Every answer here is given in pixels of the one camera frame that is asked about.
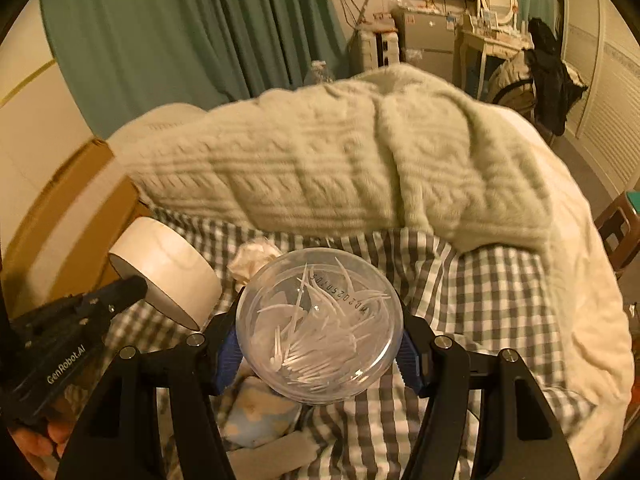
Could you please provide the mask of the person's left hand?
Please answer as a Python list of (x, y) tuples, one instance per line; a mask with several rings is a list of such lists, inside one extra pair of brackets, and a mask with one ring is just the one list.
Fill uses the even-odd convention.
[(17, 447), (27, 458), (61, 456), (75, 426), (76, 417), (64, 399), (60, 399), (44, 410), (46, 426), (35, 430), (25, 426), (10, 429)]

